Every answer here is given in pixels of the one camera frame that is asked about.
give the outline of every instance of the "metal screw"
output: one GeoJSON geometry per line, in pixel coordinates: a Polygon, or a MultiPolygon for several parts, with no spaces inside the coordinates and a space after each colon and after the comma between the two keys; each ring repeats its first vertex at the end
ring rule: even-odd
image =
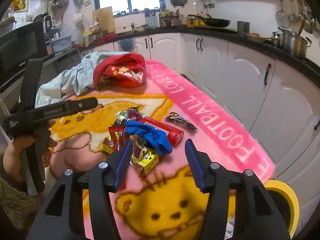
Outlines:
{"type": "Polygon", "coordinates": [[[109,164],[108,163],[106,163],[106,162],[103,162],[103,163],[99,163],[99,168],[100,169],[105,169],[106,167],[108,167],[109,166],[109,164]]]}
{"type": "Polygon", "coordinates": [[[73,173],[72,169],[67,169],[64,171],[64,175],[66,175],[66,176],[70,176],[72,173],[73,173]]]}
{"type": "Polygon", "coordinates": [[[252,176],[254,173],[252,170],[245,170],[244,173],[247,175],[247,176],[252,176]]]}
{"type": "Polygon", "coordinates": [[[218,169],[218,168],[220,168],[220,165],[219,165],[219,163],[211,163],[210,164],[210,167],[212,168],[212,169],[218,169]]]}

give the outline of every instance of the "red bag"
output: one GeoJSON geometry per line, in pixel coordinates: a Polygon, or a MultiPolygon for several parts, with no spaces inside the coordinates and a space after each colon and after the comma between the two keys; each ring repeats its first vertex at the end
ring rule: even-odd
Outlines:
{"type": "Polygon", "coordinates": [[[140,54],[112,56],[98,64],[93,72],[93,84],[112,84],[131,88],[140,86],[145,80],[145,60],[140,54]]]}

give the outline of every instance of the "cartoon bear face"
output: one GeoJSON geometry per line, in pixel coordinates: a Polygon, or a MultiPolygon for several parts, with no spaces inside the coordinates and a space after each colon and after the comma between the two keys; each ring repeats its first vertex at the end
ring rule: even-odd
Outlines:
{"type": "Polygon", "coordinates": [[[144,239],[193,239],[201,226],[208,194],[195,186],[189,166],[140,193],[124,193],[116,211],[144,239]]]}

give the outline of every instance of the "fruit painting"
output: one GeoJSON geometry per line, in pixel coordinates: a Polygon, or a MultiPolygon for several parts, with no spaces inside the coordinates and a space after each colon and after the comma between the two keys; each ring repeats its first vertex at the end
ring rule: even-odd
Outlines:
{"type": "Polygon", "coordinates": [[[27,12],[29,0],[13,0],[14,12],[27,12]]]}

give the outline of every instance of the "pink blanket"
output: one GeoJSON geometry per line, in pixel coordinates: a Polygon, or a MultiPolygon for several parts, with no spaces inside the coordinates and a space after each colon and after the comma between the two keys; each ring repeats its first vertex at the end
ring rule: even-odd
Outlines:
{"type": "MultiPolygon", "coordinates": [[[[192,240],[201,226],[208,195],[196,188],[191,176],[184,153],[188,138],[212,161],[233,171],[250,168],[262,182],[273,177],[275,165],[237,121],[189,81],[155,60],[146,61],[146,71],[146,82],[138,88],[116,87],[72,97],[96,97],[100,105],[94,111],[57,120],[52,136],[59,144],[54,148],[50,171],[58,178],[67,168],[83,171],[105,160],[101,142],[118,111],[142,105],[143,116],[160,121],[177,112],[198,130],[184,130],[181,143],[160,158],[146,178],[140,179],[130,166],[126,189],[111,194],[110,199],[123,240],[192,240]]],[[[83,197],[86,236],[93,239],[87,191],[83,197]]],[[[229,219],[233,208],[229,207],[229,219]]]]}

